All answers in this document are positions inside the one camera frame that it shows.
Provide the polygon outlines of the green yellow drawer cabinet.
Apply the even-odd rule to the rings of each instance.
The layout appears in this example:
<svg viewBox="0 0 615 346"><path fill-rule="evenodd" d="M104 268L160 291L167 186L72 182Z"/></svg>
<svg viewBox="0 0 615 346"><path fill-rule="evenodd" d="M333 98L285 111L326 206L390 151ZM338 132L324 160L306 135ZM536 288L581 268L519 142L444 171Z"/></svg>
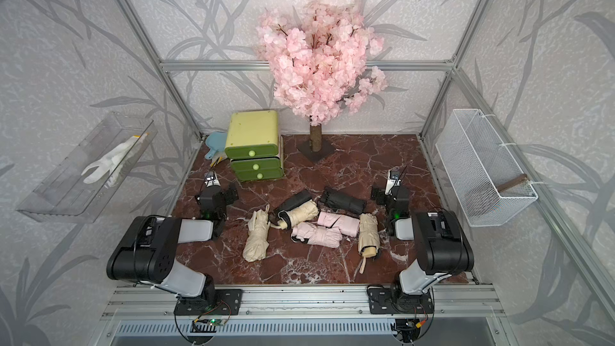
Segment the green yellow drawer cabinet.
<svg viewBox="0 0 615 346"><path fill-rule="evenodd" d="M269 110L233 114L224 152L242 183L283 178L283 140L278 113Z"/></svg>

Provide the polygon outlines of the beige umbrella with black trim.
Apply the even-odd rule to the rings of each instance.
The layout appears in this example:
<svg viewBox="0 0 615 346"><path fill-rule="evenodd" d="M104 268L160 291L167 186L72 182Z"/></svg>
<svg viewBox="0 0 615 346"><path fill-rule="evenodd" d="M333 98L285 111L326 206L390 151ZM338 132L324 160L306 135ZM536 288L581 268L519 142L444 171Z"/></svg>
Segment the beige umbrella with black trim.
<svg viewBox="0 0 615 346"><path fill-rule="evenodd" d="M317 218L318 214L319 209L316 202L309 200L290 211L280 211L277 222L271 227L279 230L292 229L302 222Z"/></svg>

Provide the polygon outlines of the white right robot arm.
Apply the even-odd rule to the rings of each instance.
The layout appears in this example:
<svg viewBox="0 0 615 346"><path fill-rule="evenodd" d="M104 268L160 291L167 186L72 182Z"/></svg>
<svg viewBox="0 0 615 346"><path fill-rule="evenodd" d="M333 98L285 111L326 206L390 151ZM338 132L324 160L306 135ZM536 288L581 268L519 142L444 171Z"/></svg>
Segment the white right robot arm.
<svg viewBox="0 0 615 346"><path fill-rule="evenodd" d="M425 295L438 282L472 270L472 248L454 212L439 207L411 211L404 186L388 190L374 186L371 199L385 207L388 234L412 241L416 249L415 261L393 284L398 296Z"/></svg>

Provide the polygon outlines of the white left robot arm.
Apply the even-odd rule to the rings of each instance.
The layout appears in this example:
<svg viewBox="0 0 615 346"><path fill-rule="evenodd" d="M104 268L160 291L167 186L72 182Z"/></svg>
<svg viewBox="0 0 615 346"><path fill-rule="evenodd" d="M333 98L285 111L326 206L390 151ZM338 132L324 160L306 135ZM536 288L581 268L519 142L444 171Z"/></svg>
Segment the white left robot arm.
<svg viewBox="0 0 615 346"><path fill-rule="evenodd" d="M227 220L227 207L239 199L235 184L223 189L211 184L197 196L199 219L138 216L107 262L107 277L145 284L181 298L216 299L213 280L176 260L182 243L218 239Z"/></svg>

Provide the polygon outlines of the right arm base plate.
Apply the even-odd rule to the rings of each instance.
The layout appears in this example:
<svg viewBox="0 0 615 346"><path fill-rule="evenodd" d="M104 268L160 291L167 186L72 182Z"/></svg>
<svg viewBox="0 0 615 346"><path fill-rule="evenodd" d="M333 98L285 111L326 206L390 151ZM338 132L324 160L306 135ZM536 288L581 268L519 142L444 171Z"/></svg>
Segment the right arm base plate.
<svg viewBox="0 0 615 346"><path fill-rule="evenodd" d="M434 312L433 299L430 294L409 295L401 287L393 284L385 287L370 284L366 288L371 314L428 314Z"/></svg>

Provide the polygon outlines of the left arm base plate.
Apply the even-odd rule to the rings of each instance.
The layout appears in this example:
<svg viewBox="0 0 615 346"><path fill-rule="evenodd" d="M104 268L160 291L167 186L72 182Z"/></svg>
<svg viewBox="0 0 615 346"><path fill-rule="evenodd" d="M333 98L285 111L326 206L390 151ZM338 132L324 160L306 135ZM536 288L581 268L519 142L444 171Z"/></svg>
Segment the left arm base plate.
<svg viewBox="0 0 615 346"><path fill-rule="evenodd" d="M207 293L206 297L181 297L174 309L174 315L178 317L237 316L242 296L242 289L216 289L214 293Z"/></svg>

